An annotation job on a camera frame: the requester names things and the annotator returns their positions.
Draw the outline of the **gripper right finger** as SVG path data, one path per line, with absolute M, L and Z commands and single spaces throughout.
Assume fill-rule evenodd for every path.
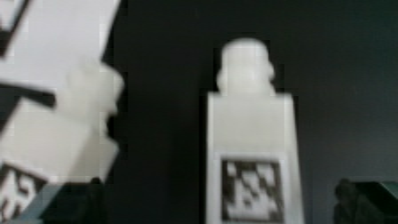
M 335 195 L 335 224 L 398 224 L 398 182 L 342 179 Z

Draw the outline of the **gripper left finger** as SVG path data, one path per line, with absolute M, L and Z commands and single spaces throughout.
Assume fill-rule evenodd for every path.
M 27 224 L 109 224 L 105 186 L 89 182 L 49 184 L 24 212 Z

